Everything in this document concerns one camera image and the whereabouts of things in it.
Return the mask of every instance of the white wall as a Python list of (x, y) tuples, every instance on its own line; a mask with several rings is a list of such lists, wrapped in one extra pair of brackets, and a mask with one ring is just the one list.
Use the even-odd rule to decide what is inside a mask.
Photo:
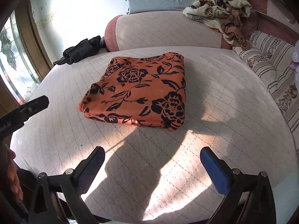
[(103, 36), (108, 22), (128, 10), (125, 0), (31, 0), (31, 4), (52, 62), (81, 40)]

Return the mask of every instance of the bolt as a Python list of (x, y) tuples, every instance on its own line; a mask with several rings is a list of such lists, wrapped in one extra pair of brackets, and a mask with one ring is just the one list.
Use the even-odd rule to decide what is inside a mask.
[(262, 171), (262, 172), (261, 172), (261, 175), (262, 175), (263, 177), (267, 177), (267, 176), (268, 176), (268, 174), (267, 174), (265, 171)]
[(74, 170), (71, 169), (71, 168), (69, 168), (69, 169), (67, 169), (67, 170), (65, 171), (65, 174), (66, 174), (66, 175), (70, 175), (70, 174), (72, 174), (73, 172), (74, 172)]
[(38, 178), (39, 178), (39, 179), (42, 179), (44, 176), (46, 176), (46, 173), (42, 172), (42, 173), (40, 173), (40, 174), (38, 175)]
[(233, 168), (233, 173), (238, 175), (241, 173), (241, 171), (238, 168)]

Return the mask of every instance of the stained glass window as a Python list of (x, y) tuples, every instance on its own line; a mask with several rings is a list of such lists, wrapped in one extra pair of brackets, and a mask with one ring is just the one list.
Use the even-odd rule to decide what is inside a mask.
[(20, 104), (28, 102), (40, 84), (22, 45), (14, 12), (0, 32), (0, 75)]

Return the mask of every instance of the black cloth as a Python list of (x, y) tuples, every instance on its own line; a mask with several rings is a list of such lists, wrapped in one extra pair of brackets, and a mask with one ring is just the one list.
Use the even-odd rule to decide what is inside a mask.
[(76, 46), (70, 47), (63, 52), (63, 57), (54, 62), (54, 65), (63, 65), (65, 63), (71, 65), (77, 63), (84, 58), (96, 55), (101, 47), (104, 47), (104, 38), (101, 40), (100, 36), (94, 37), (90, 40), (82, 40)]

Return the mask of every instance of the folded orange cloth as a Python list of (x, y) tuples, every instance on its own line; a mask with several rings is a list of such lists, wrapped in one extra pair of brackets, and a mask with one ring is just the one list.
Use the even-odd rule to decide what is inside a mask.
[(109, 123), (176, 130), (184, 123), (184, 57), (175, 52), (149, 58), (114, 57), (78, 109)]

